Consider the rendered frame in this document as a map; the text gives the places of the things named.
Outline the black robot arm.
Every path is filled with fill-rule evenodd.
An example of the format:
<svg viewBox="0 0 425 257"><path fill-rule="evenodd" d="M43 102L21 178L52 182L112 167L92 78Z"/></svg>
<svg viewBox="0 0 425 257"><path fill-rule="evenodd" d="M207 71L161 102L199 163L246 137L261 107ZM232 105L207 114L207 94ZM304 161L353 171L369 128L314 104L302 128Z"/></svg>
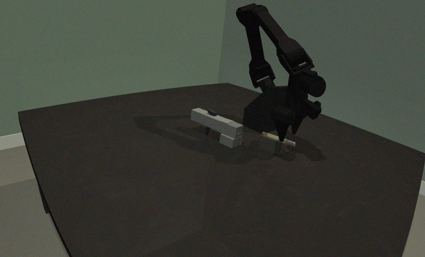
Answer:
<svg viewBox="0 0 425 257"><path fill-rule="evenodd" d="M288 86L300 89L313 97L320 97L325 92L325 80L317 75L313 61L305 49L296 40L289 38L274 18L268 13L264 5L255 3L237 8L237 19L246 28L246 33L251 51L251 62L249 63L249 75L255 88L260 87L265 91L268 87L276 86L276 79L270 64L265 60L259 26L263 28L277 49L279 62L289 73ZM304 65L299 66L304 63ZM257 80L267 77L257 82ZM304 98L305 97L305 98ZM308 100L308 95L300 98L296 111L304 112L311 119L316 119L321 113L319 101Z"/></svg>

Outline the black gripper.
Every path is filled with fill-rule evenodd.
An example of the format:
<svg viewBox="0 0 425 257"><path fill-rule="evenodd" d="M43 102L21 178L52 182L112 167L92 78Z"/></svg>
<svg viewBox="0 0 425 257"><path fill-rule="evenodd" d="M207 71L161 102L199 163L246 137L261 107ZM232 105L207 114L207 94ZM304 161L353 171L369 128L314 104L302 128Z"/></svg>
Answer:
<svg viewBox="0 0 425 257"><path fill-rule="evenodd" d="M302 110L301 112L296 111L296 109L299 109L297 108L297 104L300 98L303 95L307 96L308 93L290 86L284 92L287 95L285 102L282 103L282 107L276 107L270 113L270 117L274 120L278 132L279 141L281 142L284 141L289 125L291 125L292 134L296 134L302 120L308 116Z"/></svg>

